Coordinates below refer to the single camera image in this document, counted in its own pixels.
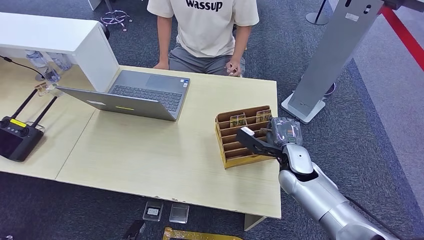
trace cardboard organizer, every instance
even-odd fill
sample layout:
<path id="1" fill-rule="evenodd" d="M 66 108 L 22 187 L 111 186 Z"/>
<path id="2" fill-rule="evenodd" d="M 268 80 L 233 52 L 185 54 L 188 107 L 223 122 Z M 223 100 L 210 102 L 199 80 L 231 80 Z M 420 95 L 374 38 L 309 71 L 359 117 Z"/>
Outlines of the cardboard organizer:
<path id="1" fill-rule="evenodd" d="M 269 121 L 256 123 L 256 113 L 268 109 L 270 109 L 270 106 L 259 106 L 224 112 L 216 116 L 215 131 L 224 168 L 227 169 L 272 159 L 272 157 L 269 156 L 256 155 L 244 147 L 240 142 L 236 141 L 237 130 L 242 127 L 248 127 L 254 131 L 254 136 L 256 138 L 266 141 L 266 133 L 262 132 L 261 128 L 267 128 Z M 243 113 L 246 115 L 247 125 L 230 127 L 230 117 Z"/>

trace white t-shirt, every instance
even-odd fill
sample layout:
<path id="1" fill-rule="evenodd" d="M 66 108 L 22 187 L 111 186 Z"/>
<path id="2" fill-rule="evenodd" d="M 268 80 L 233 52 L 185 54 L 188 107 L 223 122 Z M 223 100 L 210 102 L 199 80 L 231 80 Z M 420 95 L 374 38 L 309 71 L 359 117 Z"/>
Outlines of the white t-shirt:
<path id="1" fill-rule="evenodd" d="M 147 10 L 178 21 L 176 42 L 197 58 L 232 55 L 233 24 L 259 22 L 256 0 L 149 0 Z"/>

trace chair base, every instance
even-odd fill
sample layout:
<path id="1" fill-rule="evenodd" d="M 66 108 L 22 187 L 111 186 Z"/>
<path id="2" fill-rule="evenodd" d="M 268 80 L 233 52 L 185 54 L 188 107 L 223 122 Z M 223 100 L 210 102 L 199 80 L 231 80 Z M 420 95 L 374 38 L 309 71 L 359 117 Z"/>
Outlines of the chair base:
<path id="1" fill-rule="evenodd" d="M 124 25 L 124 21 L 128 19 L 128 22 L 132 22 L 130 15 L 121 10 L 114 10 L 106 12 L 101 18 L 101 22 L 107 27 L 108 25 L 120 24 L 122 26 L 122 31 L 126 32 L 127 29 Z"/>

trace gray shorts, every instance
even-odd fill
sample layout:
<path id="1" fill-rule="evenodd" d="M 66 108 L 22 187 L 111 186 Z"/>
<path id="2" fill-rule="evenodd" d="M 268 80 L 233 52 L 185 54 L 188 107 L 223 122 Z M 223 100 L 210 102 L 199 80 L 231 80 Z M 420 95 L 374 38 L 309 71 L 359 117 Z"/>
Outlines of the gray shorts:
<path id="1" fill-rule="evenodd" d="M 230 61 L 231 57 L 231 55 L 195 57 L 181 45 L 177 44 L 168 55 L 169 70 L 228 76 L 229 73 L 225 66 Z M 244 75 L 246 71 L 246 62 L 244 58 L 241 58 L 240 65 L 241 75 Z"/>

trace black cable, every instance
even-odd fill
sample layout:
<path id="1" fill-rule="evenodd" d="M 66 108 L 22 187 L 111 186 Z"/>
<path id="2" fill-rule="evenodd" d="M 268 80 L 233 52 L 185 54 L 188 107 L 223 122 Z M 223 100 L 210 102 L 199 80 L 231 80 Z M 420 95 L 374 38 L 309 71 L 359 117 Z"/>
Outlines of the black cable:
<path id="1" fill-rule="evenodd" d="M 19 64 L 17 62 L 14 62 L 12 59 L 8 58 L 7 56 L 0 55 L 0 58 L 4 59 L 6 62 L 13 63 L 13 64 L 19 65 L 19 66 L 24 67 L 24 68 L 27 68 L 27 69 L 31 69 L 32 71 L 40 74 L 41 75 L 41 78 L 44 79 L 44 76 L 39 71 L 35 70 L 34 68 L 31 68 L 29 66 L 25 66 L 25 65 Z"/>
<path id="2" fill-rule="evenodd" d="M 381 226 L 383 226 L 389 232 L 391 232 L 391 234 L 393 234 L 394 236 L 396 236 L 396 238 L 398 238 L 400 240 L 406 240 L 405 238 L 403 238 L 402 236 L 400 236 L 397 232 L 395 232 L 392 228 L 390 228 L 387 224 L 385 224 L 384 222 L 380 221 L 374 214 L 372 214 L 371 212 L 369 212 L 368 210 L 366 210 L 363 206 L 361 206 L 359 203 L 357 203 L 355 200 L 353 200 L 352 198 L 350 198 L 350 197 L 348 197 L 346 195 L 344 195 L 344 197 L 347 198 L 347 200 L 349 200 L 351 203 L 355 204 L 364 213 L 368 214 L 368 216 L 370 216 L 372 219 L 374 219 L 377 223 L 379 223 Z M 424 237 L 413 238 L 411 240 L 424 240 Z"/>

